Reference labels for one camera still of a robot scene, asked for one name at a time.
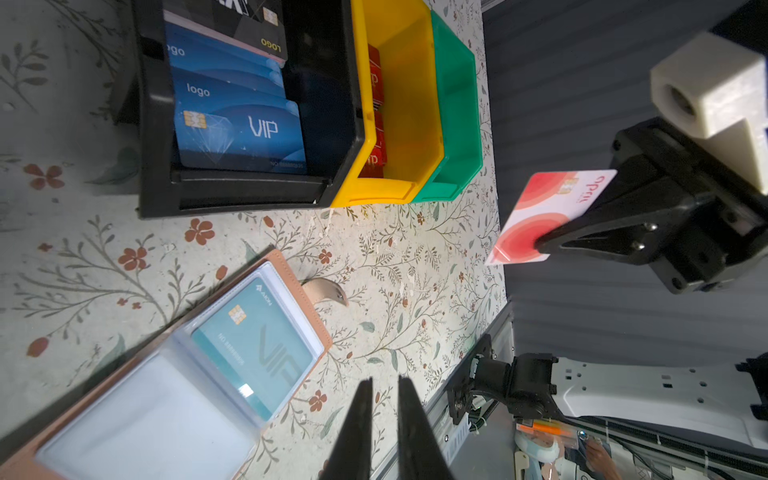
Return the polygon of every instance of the storage bin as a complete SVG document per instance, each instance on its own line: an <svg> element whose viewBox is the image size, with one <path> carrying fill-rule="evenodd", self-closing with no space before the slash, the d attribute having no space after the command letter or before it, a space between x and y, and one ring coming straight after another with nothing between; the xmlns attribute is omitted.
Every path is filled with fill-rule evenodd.
<svg viewBox="0 0 768 480"><path fill-rule="evenodd" d="M229 10L218 2L210 8ZM299 105L307 175L184 167L174 134L162 3L126 5L126 55L110 107L115 122L139 125L140 217L329 207L352 167L368 157L376 133L363 121L372 107L360 96L350 0L283 0L282 14L288 51L283 80L286 97Z"/></svg>
<svg viewBox="0 0 768 480"><path fill-rule="evenodd" d="M332 206L407 204L445 155L430 10L423 0L352 0L352 17L366 142ZM381 54L384 178L358 178L376 141L368 44Z"/></svg>
<svg viewBox="0 0 768 480"><path fill-rule="evenodd" d="M435 12L432 32L445 157L414 202L455 200L482 168L475 56Z"/></svg>

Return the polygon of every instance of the pink card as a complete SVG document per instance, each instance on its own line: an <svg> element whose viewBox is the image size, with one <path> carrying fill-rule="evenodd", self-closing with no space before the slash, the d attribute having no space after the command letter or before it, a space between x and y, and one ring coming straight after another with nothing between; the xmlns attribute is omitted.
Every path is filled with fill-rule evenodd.
<svg viewBox="0 0 768 480"><path fill-rule="evenodd" d="M539 237L580 217L613 180L616 170L534 174L509 216L486 265L543 262Z"/></svg>

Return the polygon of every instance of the gray wall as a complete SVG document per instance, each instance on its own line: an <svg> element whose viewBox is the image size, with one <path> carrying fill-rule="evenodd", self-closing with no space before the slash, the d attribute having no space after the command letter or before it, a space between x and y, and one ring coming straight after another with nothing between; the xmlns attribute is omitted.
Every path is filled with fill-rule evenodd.
<svg viewBox="0 0 768 480"><path fill-rule="evenodd" d="M484 14L502 224L528 178L606 168L655 116L648 70L738 0L507 0ZM517 353L688 366L768 351L768 261L725 293L668 293L647 266L577 257L505 268Z"/></svg>

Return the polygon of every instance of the floral pattern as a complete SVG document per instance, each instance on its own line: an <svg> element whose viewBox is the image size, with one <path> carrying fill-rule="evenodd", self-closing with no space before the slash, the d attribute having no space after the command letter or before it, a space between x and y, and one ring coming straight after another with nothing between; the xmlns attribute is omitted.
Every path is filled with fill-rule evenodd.
<svg viewBox="0 0 768 480"><path fill-rule="evenodd" d="M0 2L0 436L87 391L271 245L349 306L317 305L333 346L240 478L317 478L369 377L382 461L398 376L427 400L505 302L503 271L483 264L499 225L480 2L430 2L477 61L485 166L457 200L163 220L137 219L136 130L105 104L126 0Z"/></svg>

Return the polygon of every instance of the green bin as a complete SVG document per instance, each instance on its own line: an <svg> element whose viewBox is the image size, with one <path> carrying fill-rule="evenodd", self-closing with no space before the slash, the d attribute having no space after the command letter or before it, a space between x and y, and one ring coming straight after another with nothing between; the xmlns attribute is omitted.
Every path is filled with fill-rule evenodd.
<svg viewBox="0 0 768 480"><path fill-rule="evenodd" d="M482 168L475 55L434 11L432 32L445 156L414 203L455 200Z"/></svg>

